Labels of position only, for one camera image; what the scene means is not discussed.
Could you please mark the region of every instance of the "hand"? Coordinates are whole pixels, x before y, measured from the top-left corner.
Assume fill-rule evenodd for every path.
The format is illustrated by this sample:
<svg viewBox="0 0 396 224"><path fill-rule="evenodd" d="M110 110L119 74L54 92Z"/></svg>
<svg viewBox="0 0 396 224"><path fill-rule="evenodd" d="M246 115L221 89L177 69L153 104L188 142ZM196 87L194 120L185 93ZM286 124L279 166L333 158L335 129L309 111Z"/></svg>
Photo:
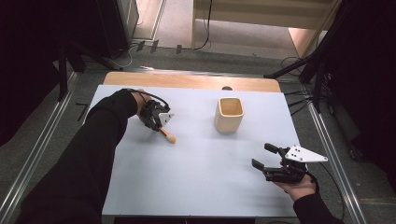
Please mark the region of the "hand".
<svg viewBox="0 0 396 224"><path fill-rule="evenodd" d="M285 190L295 202L306 195L315 193L315 183L312 183L311 180L312 179L309 175L305 175L303 180L298 184L286 184L279 182L274 182L274 184Z"/></svg>
<svg viewBox="0 0 396 224"><path fill-rule="evenodd" d="M137 102L137 112L136 115L139 117L140 111L142 111L143 105L145 102L151 100L151 97L149 95L143 94L143 93L138 93L138 92L131 92L132 96Z"/></svg>

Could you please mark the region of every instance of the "cable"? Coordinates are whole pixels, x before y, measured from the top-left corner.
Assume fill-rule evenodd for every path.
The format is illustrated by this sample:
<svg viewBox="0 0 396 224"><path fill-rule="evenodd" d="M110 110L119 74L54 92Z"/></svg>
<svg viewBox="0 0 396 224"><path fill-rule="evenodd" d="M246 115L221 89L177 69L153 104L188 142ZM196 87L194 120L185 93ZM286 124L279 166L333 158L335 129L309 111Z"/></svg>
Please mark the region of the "cable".
<svg viewBox="0 0 396 224"><path fill-rule="evenodd" d="M290 115L293 116L296 113L300 112L301 110L303 110L304 108L306 108L307 106L309 106L309 104L311 104L312 101L308 101L306 104L304 104L303 106L301 106L299 109L297 109L296 111L294 111L293 113L291 113Z"/></svg>
<svg viewBox="0 0 396 224"><path fill-rule="evenodd" d="M284 95L293 95L293 94L294 95L307 95L307 94L311 94L311 91L291 91L291 92L284 93Z"/></svg>
<svg viewBox="0 0 396 224"><path fill-rule="evenodd" d="M130 61L129 61L128 64L126 64L126 65L120 65L120 64L117 64L116 62L114 62L114 61L111 60L111 59L109 59L109 61L111 61L111 62L114 63L116 66L121 67L121 68L128 67L128 66L132 63L132 60L133 60L133 59L132 59L131 50L134 49L134 48L137 47L137 46L138 46L137 44L132 44L132 46L129 48L128 54L129 54Z"/></svg>
<svg viewBox="0 0 396 224"><path fill-rule="evenodd" d="M163 100L162 98L160 98L160 97L158 97L158 96L156 96L156 95L153 95L153 94L148 93L148 92L145 92L145 91L137 91L137 90L134 90L134 89L126 89L126 90L127 90L127 91L130 91L130 92L137 92L137 93L139 93L139 94L145 94L145 95L151 96L151 97L153 97L153 98L156 98L156 99L162 101L162 102L165 104L165 108L167 108L167 109L169 108L169 104L166 103L165 100Z"/></svg>
<svg viewBox="0 0 396 224"><path fill-rule="evenodd" d="M206 41L200 48L197 48L197 49L202 49L209 41L209 24L210 24L210 15L212 14L212 3L213 3L213 0L210 0L209 14L207 16Z"/></svg>
<svg viewBox="0 0 396 224"><path fill-rule="evenodd" d="M344 205L344 198L343 198L343 194L341 193L340 188L338 187L337 182L335 181L334 177L332 177L332 174L330 173L330 171L326 168L326 166L320 162L319 163L321 166L323 166L323 168L327 171L327 173L329 174L329 176L332 178L332 182L334 183L334 185L337 187L338 193L340 194L340 198L341 198L341 204L343 205L343 213L341 215L341 220L344 221L345 215L346 215L346 206Z"/></svg>
<svg viewBox="0 0 396 224"><path fill-rule="evenodd" d="M282 60L282 62L280 63L280 67L283 69L283 68L284 68L284 67L283 67L283 62L285 62L287 59L292 59L292 58L297 59L297 61L296 61L295 63L297 63L297 62L299 62L299 61L301 60L301 58L299 58L299 57L287 57L287 58L284 58L284 59ZM290 73L290 72L288 72L288 74L289 74L289 75L292 75L292 76L299 76L299 75L300 75L300 74L293 74L293 73Z"/></svg>
<svg viewBox="0 0 396 224"><path fill-rule="evenodd" d="M306 99L303 99L303 100L300 100L300 101L297 101L297 102L294 102L294 103L290 103L290 104L288 104L288 107L290 108L290 107L292 107L294 105L299 105L300 103L302 103L304 101L311 101L311 100L312 100L312 97L308 97Z"/></svg>

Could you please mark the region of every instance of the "ceramic cup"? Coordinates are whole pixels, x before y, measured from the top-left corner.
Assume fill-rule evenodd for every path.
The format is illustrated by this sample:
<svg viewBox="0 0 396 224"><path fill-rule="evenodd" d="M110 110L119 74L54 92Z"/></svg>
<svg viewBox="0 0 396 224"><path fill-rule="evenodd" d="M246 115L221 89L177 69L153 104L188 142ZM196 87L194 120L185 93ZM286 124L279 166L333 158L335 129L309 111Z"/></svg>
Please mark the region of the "ceramic cup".
<svg viewBox="0 0 396 224"><path fill-rule="evenodd" d="M220 133L234 133L244 117L244 108L240 99L220 98L216 108L215 127Z"/></svg>

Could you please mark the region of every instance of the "black sleeve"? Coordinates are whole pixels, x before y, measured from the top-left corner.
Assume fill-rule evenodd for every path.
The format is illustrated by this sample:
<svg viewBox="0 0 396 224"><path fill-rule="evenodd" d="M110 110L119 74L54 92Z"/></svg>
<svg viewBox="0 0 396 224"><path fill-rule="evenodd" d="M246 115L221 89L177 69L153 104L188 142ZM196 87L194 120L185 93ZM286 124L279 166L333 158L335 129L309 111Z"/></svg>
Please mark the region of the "black sleeve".
<svg viewBox="0 0 396 224"><path fill-rule="evenodd" d="M294 212L302 224L342 224L330 213L320 194L311 194L294 202Z"/></svg>
<svg viewBox="0 0 396 224"><path fill-rule="evenodd" d="M102 223L115 148L137 102L126 90L93 107L50 171L21 203L16 223Z"/></svg>

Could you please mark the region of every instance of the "metal frame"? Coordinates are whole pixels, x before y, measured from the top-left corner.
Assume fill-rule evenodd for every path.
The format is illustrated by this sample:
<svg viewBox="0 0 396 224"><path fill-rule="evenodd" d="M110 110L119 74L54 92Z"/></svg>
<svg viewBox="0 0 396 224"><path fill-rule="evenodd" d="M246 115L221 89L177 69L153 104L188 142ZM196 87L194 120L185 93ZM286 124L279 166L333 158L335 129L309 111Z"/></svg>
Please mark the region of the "metal frame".
<svg viewBox="0 0 396 224"><path fill-rule="evenodd" d="M344 202L346 203L346 207L349 210L349 214L353 220L353 223L367 223L363 211L361 210L359 199L356 196L355 191L347 178L347 173L344 170L342 163L340 162L340 159L335 150L334 144L332 143L332 139L330 138L321 114L318 114L316 112L312 104L309 105L309 111L317 127L320 140L329 158L330 165L332 166L332 169L335 173L334 177L337 180L338 186L343 194Z"/></svg>
<svg viewBox="0 0 396 224"><path fill-rule="evenodd" d="M55 131L59 123L59 120L61 119L64 110L66 109L69 103L69 100L74 91L74 86L77 81L78 81L78 75L73 72L68 81L68 86L70 87L70 91L65 95L64 99L61 102L58 102L54 107L49 117L49 120L47 121L46 126L44 127L37 141L35 142L35 145L32 148L29 157L27 158L25 164L21 168L20 173L18 174L17 178L14 180L14 183L9 189L8 194L1 205L0 224L3 223L6 224L9 222L15 210L15 207L20 201L21 196L29 183L29 180L31 179L35 171L35 168L40 162L40 159L44 154L47 144L50 141L52 134Z"/></svg>
<svg viewBox="0 0 396 224"><path fill-rule="evenodd" d="M163 9L165 8L165 0L162 0L160 3L160 7L157 12L157 16L155 17L154 26L151 30L151 35L148 39L146 38L132 38L133 41L154 41L155 35L157 34L158 24L160 23L160 17L163 14Z"/></svg>

